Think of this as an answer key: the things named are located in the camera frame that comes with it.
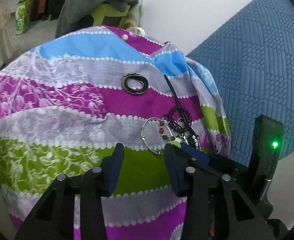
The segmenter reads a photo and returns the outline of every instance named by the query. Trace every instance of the white strap loop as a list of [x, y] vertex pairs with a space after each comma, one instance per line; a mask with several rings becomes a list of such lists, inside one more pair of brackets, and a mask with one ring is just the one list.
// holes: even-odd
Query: white strap loop
[[139, 36], [143, 36], [143, 37], [146, 36], [145, 30], [143, 28], [140, 28], [140, 27], [130, 27], [130, 28], [127, 29], [127, 31], [133, 32], [133, 33], [136, 33], [136, 30], [137, 30], [137, 34], [138, 35], [139, 35], [138, 32], [141, 33], [141, 35], [139, 35]]

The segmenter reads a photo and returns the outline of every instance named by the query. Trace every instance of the blue stripe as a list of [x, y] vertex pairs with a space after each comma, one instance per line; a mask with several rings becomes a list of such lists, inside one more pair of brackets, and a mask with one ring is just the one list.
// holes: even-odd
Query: blue stripe
[[161, 54], [155, 59], [148, 59], [115, 34], [69, 35], [42, 44], [40, 54], [46, 59], [59, 58], [67, 54], [90, 58], [112, 57], [122, 61], [144, 61], [154, 64], [167, 76], [177, 76], [190, 70], [181, 51]]

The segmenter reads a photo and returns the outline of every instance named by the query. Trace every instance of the green led light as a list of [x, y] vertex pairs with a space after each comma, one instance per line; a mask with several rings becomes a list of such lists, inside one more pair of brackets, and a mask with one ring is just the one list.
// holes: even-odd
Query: green led light
[[278, 146], [278, 143], [277, 142], [273, 142], [272, 143], [272, 146], [274, 147], [274, 149]]

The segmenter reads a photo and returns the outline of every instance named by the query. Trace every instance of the black hair tie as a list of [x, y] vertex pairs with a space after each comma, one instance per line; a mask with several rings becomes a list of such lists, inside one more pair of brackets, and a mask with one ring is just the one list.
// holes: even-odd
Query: black hair tie
[[[184, 115], [184, 118], [186, 120], [186, 126], [185, 127], [180, 126], [177, 122], [174, 121], [172, 116], [176, 111], [178, 111], [180, 114]], [[166, 116], [168, 118], [169, 127], [172, 128], [174, 131], [176, 131], [178, 133], [185, 133], [191, 127], [191, 123], [192, 123], [191, 114], [183, 106], [175, 106], [175, 107], [173, 107]]]
[[[132, 79], [135, 81], [138, 81], [140, 84], [142, 84], [142, 89], [132, 89], [128, 86], [128, 79]], [[148, 89], [148, 80], [144, 76], [137, 74], [137, 73], [129, 73], [121, 78], [121, 85], [124, 88], [124, 90], [134, 96], [143, 95], [146, 93]]]

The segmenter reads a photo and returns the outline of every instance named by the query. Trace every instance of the green stripe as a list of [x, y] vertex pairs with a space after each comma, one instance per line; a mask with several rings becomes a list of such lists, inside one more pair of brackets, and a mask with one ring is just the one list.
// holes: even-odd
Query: green stripe
[[217, 116], [214, 109], [209, 106], [200, 106], [205, 123], [208, 129], [217, 130], [222, 134], [226, 134], [223, 120], [226, 124], [227, 131], [229, 131], [229, 124], [227, 118], [224, 119], [221, 116]]
[[[60, 173], [84, 174], [99, 166], [112, 149], [63, 148], [0, 139], [0, 184], [17, 192], [42, 194]], [[151, 190], [169, 184], [163, 155], [125, 147], [116, 194]]]

